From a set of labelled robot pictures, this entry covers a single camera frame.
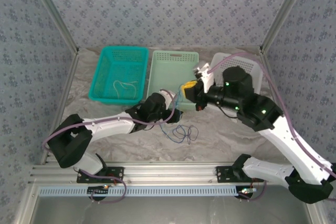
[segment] yellow object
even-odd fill
[[[197,84],[197,81],[189,81],[186,84],[183,84],[181,86],[182,92],[183,92],[183,96],[185,97],[185,89],[189,89],[192,88],[193,86],[195,86]]]

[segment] white string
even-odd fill
[[[136,87],[133,85],[133,84],[131,84],[131,83],[137,83],[137,81],[132,81],[132,82],[121,82],[121,81],[118,81],[118,80],[116,80],[116,81],[114,81],[113,82],[113,87],[114,87],[114,90],[116,91],[116,93],[117,93],[117,96],[118,96],[118,99],[119,99],[119,92],[118,92],[118,90],[117,90],[117,88],[116,88],[116,85],[115,85],[115,83],[116,82],[118,82],[119,84],[120,84],[120,86],[121,87],[123,87],[124,89],[128,89],[127,87],[125,87],[124,85],[129,85],[129,86],[132,86],[132,87],[134,87],[134,96],[133,96],[133,99],[135,98],[135,96],[136,96]]]

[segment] teal basket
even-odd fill
[[[198,63],[197,52],[154,51],[147,97],[160,89],[178,93],[181,84],[195,80],[193,68]],[[183,98],[179,109],[195,110],[195,103]]]
[[[89,98],[111,104],[139,103],[143,97],[148,55],[144,47],[104,47]]]

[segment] black motor joint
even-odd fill
[[[172,113],[172,110],[166,109],[165,98],[159,93],[151,94],[144,103],[139,103],[134,107],[125,110],[130,114],[133,119],[137,119],[142,122],[151,123],[159,120],[166,120]],[[173,116],[167,121],[167,123],[176,123],[180,120],[182,111],[175,108]],[[146,125],[136,123],[132,132],[143,130]]]
[[[223,86],[213,84],[204,93],[202,79],[196,85],[184,89],[185,97],[196,103],[196,110],[203,110],[208,103],[236,111],[237,118],[254,131],[273,129],[282,110],[270,98],[254,93],[250,74],[239,66],[223,71]]]

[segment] cable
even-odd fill
[[[244,194],[241,194],[241,193],[238,193],[238,194],[239,194],[240,196],[246,198],[246,199],[249,200],[249,201],[255,201],[255,200],[257,200],[257,199],[260,199],[260,198],[265,194],[266,186],[267,186],[267,181],[264,180],[264,187],[263,187],[261,193],[260,193],[257,197],[255,197],[255,198],[253,198],[253,199],[250,199],[249,197],[247,197],[247,196],[244,195]]]
[[[244,58],[247,58],[247,59],[250,59],[250,60],[253,60],[255,61],[261,68],[261,70],[263,71],[269,85],[271,86],[271,88],[273,89],[274,93],[276,94],[276,97],[278,98],[278,101],[280,103],[280,106],[284,112],[284,115],[287,119],[287,123],[288,123],[288,127],[289,127],[289,130],[290,130],[290,133],[292,134],[292,137],[293,139],[295,140],[295,142],[298,144],[298,146],[302,149],[302,151],[310,157],[310,159],[312,159],[321,169],[325,170],[327,173],[329,173],[331,176],[333,176],[334,178],[336,178],[336,174],[328,169],[327,167],[325,167],[321,162],[319,162],[312,154],[310,154],[310,152],[304,147],[304,145],[300,142],[300,140],[298,139],[296,133],[295,133],[295,130],[294,130],[294,127],[293,127],[293,124],[292,124],[292,121],[290,119],[290,116],[289,116],[289,113],[288,113],[288,110],[286,109],[286,106],[285,106],[285,103],[278,91],[278,89],[276,88],[275,84],[272,82],[272,79],[271,77],[269,76],[267,70],[263,67],[263,64],[261,64],[260,61],[254,59],[254,58],[249,58],[249,57],[246,57],[246,56],[252,56],[252,54],[249,54],[247,52],[238,52],[236,54],[232,54],[226,58],[224,58],[223,60],[221,60],[216,66],[214,66],[212,69],[210,69],[207,73],[212,73],[214,72],[217,68],[219,68],[225,61],[228,61],[236,56],[244,56]]]
[[[253,186],[253,183],[255,183],[255,180],[257,180],[257,178],[252,178],[251,188]]]
[[[155,125],[153,125],[152,127],[150,127],[148,130],[147,129],[144,129],[143,131],[150,131],[151,129],[154,128]]]
[[[179,87],[179,91],[178,93],[176,94],[177,95],[177,99],[175,100],[175,107],[176,108],[179,108],[179,104],[180,102],[182,102],[182,95],[181,95],[181,86]],[[168,137],[171,141],[173,141],[174,143],[176,144],[181,144],[183,143],[183,141],[187,138],[187,142],[188,142],[188,145],[191,144],[191,142],[195,141],[198,137],[198,134],[199,134],[199,131],[198,131],[198,128],[191,125],[191,126],[186,126],[186,125],[182,125],[181,124],[181,111],[180,111],[180,120],[179,120],[179,125],[173,129],[172,133],[173,135],[179,139],[179,140],[175,140],[173,138],[171,138],[169,136],[169,132],[165,132],[164,128],[162,127],[162,125],[160,125],[160,128],[161,128],[161,131],[166,135],[166,137]],[[197,130],[197,135],[194,137],[194,138],[191,138],[191,135],[192,135],[192,129],[195,128]]]
[[[237,119],[238,117],[236,117],[236,116],[229,116],[228,114],[226,114],[225,112],[224,112],[224,110],[220,107],[220,106],[217,106],[221,111],[222,111],[222,113],[224,114],[224,115],[226,115],[228,118],[231,118],[231,119]]]
[[[116,91],[116,93],[117,93],[117,97],[118,97],[118,99],[119,99],[119,93],[118,93],[118,90],[117,90],[117,88],[116,88],[116,85],[115,85],[115,83],[116,82],[118,82],[119,84],[120,84],[120,86],[122,86],[124,89],[127,89],[127,88],[125,88],[123,85],[129,85],[129,86],[132,86],[132,87],[134,87],[134,96],[133,96],[133,99],[135,98],[135,96],[136,96],[136,86],[134,86],[134,85],[132,85],[131,83],[137,83],[137,81],[132,81],[132,82],[121,82],[121,81],[119,81],[119,80],[116,80],[116,81],[114,81],[113,82],[113,87],[114,87],[114,89],[115,89],[115,91]]]
[[[111,122],[111,121],[116,121],[116,120],[128,120],[128,121],[132,121],[132,122],[135,122],[135,123],[141,123],[141,124],[144,124],[144,125],[161,125],[161,124],[164,124],[165,122],[169,121],[170,118],[173,117],[174,115],[174,111],[175,111],[175,97],[173,97],[169,91],[165,90],[165,89],[161,89],[160,91],[164,91],[166,92],[170,98],[172,99],[172,103],[173,103],[173,108],[172,108],[172,113],[168,116],[168,118],[166,118],[165,120],[161,121],[161,122],[155,122],[155,123],[146,123],[146,122],[142,122],[142,121],[139,121],[137,119],[133,119],[133,118],[127,118],[125,116],[117,116],[115,118],[104,118],[104,119],[99,119],[99,120],[95,120],[95,121],[91,121],[91,122],[83,122],[83,123],[76,123],[76,124],[73,124],[73,125],[69,125],[67,127],[64,127],[64,128],[61,128],[60,130],[56,131],[55,133],[53,133],[52,135],[48,136],[43,142],[42,142],[42,147],[48,151],[48,152],[51,152],[51,150],[49,148],[46,147],[46,144],[51,140],[53,139],[55,136],[57,136],[58,134],[64,132],[64,131],[67,131],[69,129],[73,129],[73,128],[77,128],[77,127],[80,127],[80,126],[85,126],[85,125],[92,125],[92,124],[98,124],[98,123],[106,123],[106,122]]]
[[[109,200],[109,201],[97,201],[98,204],[112,204],[112,203],[118,203],[120,201],[122,201],[124,198],[125,198],[125,195],[126,195],[126,192],[127,192],[127,185],[126,183],[121,180],[120,178],[117,178],[117,177],[113,177],[113,176],[97,176],[97,175],[93,175],[91,173],[88,173],[87,171],[85,170],[82,170],[81,169],[81,172],[84,173],[85,175],[91,177],[91,178],[106,178],[106,179],[113,179],[113,180],[117,180],[119,181],[120,183],[122,183],[124,185],[124,193],[120,196],[120,198],[118,199],[115,199],[115,200]],[[93,190],[93,192],[91,193],[91,200],[92,202],[94,202],[95,200],[93,199],[93,195],[95,194],[97,190]]]

